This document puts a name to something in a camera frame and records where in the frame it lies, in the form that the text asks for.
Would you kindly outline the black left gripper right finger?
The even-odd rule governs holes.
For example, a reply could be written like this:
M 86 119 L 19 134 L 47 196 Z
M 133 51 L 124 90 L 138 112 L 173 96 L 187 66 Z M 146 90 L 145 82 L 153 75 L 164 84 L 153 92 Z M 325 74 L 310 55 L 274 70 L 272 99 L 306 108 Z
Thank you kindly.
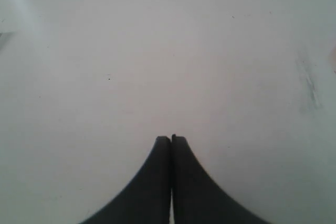
M 171 160 L 175 223 L 266 223 L 213 181 L 186 138 L 172 135 Z

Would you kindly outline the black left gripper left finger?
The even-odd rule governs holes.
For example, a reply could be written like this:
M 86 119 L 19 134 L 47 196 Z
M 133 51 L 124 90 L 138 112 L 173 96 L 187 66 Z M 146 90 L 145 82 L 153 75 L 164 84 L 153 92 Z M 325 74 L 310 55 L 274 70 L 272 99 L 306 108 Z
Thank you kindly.
M 170 154 L 170 139 L 157 137 L 149 156 L 133 179 L 83 223 L 169 223 Z

